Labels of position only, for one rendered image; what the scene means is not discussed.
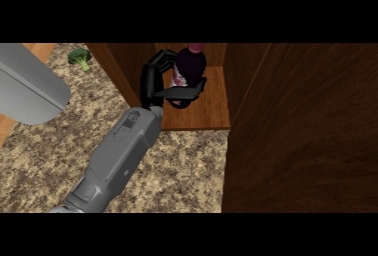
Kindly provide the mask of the dark brown cabinet door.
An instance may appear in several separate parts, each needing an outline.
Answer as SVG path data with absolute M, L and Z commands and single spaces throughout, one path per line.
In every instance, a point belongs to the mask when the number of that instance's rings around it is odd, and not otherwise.
M 378 212 L 378 44 L 268 46 L 231 124 L 226 212 Z

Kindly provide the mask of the green broccoli floret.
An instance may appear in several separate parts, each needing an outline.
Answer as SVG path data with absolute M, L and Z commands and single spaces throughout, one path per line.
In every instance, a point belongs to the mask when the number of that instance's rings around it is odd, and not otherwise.
M 84 48 L 76 48 L 68 54 L 68 63 L 78 64 L 81 66 L 82 71 L 90 70 L 90 66 L 87 64 L 90 59 L 91 59 L 91 54 Z

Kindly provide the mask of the pale grey rounded appliance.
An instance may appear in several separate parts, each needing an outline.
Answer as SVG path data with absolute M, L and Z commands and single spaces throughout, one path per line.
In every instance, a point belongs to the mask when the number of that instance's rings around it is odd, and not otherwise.
M 20 43 L 0 43 L 0 114 L 26 125 L 65 110 L 70 89 Z

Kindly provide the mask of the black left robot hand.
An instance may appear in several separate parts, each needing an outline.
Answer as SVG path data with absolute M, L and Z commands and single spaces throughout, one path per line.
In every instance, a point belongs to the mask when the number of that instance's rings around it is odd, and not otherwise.
M 175 109 L 184 109 L 203 91 L 199 88 L 171 87 L 174 60 L 178 52 L 169 49 L 161 50 L 143 65 L 140 103 L 144 109 L 162 106 L 163 101 L 168 101 Z

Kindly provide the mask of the dark wine bottle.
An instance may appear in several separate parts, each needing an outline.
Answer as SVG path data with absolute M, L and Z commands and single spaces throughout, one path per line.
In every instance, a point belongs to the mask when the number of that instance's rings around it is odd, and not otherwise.
M 174 60 L 171 87 L 187 87 L 203 89 L 205 78 L 202 77 L 206 58 L 202 53 L 202 43 L 190 43 L 180 50 Z

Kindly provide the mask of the brown wooden cabinet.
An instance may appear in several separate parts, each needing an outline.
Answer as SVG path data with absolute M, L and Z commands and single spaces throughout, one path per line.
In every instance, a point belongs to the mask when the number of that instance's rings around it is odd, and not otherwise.
M 140 106 L 141 67 L 161 49 L 178 52 L 186 43 L 87 43 L 107 77 L 131 107 Z M 206 84 L 199 98 L 181 110 L 163 102 L 163 131 L 228 130 L 268 51 L 268 44 L 203 45 Z

